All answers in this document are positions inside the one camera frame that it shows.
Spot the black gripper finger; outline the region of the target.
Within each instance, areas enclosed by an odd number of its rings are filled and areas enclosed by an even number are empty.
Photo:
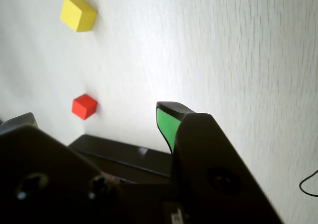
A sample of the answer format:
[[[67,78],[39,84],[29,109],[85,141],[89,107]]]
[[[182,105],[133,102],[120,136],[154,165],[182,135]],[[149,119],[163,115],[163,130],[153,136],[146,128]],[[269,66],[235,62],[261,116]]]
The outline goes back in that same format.
[[[157,127],[172,154],[171,179],[194,223],[279,224],[281,219],[212,115],[159,101]]]
[[[129,224],[112,182],[35,125],[32,113],[0,126],[3,224]]]

